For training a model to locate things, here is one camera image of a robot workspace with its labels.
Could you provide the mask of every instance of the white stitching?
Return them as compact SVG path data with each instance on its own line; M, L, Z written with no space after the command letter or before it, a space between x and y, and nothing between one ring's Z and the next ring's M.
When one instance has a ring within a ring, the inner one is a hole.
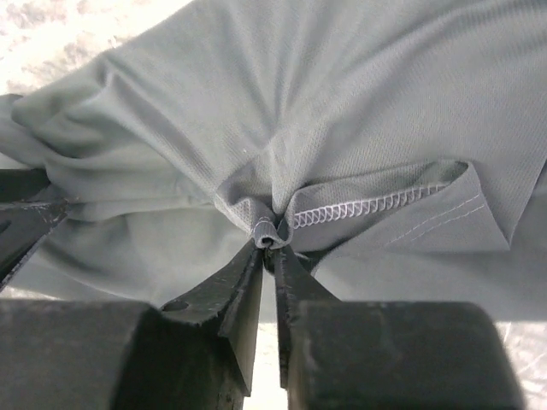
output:
M452 222L453 220L460 220L461 218L465 218L465 217L469 216L470 214L472 214L473 212L477 212L477 211L481 210L481 209L484 208L484 207L485 207L485 205L481 205L480 207L475 208L475 209L473 209L472 211L469 211L469 212L467 212L467 213L464 214L464 215L456 216L455 218L452 218L452 219L450 219L450 220L446 220L445 222L441 222L441 223L438 224L438 225L432 226L432 227L429 228L427 231L422 232L420 235L418 235L418 236L415 237L414 239L410 239L410 242L413 242L413 241L415 241L416 239L418 239L418 238L420 238L420 237L423 237L423 236L426 235L428 232L431 232L432 230L437 229L437 228L439 228L439 227L442 226L442 225L448 224L449 222Z
M408 190L401 190L386 196L378 196L360 201L342 202L298 212L294 214L293 228L296 230L306 226L400 208L409 205L412 202L416 202L424 196L437 193L448 185L449 184L425 185Z
M452 209L449 209L448 211L445 211L439 215L435 215L435 216L432 216L431 218L429 218L428 220L424 220L423 222L421 222L420 224L416 225L414 228L412 228L410 231L404 233L403 235L401 235L400 237L396 237L395 239L391 240L390 242L386 243L385 246L389 245L389 244L392 244L396 241L398 241L399 239L403 239L404 237L406 237L407 235L409 235L410 233L414 232L416 229L418 229L420 226L423 226L425 225L427 222L430 222L432 220L435 220L436 218L440 218L441 216L444 216L446 214L449 214L450 212L453 212L453 211L456 211L457 209L463 207L464 205L466 205L467 203L470 203L471 201L474 201L475 199L477 199L478 197L480 196L480 194L477 194L475 195L473 198L470 198L470 199L467 199L466 201L462 202L461 204L459 204L458 206L456 207L453 207Z
M267 217L267 216L262 216L256 223L255 223L255 226L253 227L253 230L250 232L251 236L255 235L255 231L256 231L256 227L259 226L260 224L266 224L266 223L272 223L272 221Z

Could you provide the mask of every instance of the wrinkled cloth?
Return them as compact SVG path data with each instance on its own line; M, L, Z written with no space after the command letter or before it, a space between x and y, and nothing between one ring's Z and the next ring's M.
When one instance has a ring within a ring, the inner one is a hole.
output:
M161 305L253 238L342 298L545 319L546 108L544 2L196 0L3 98L74 205L13 285Z

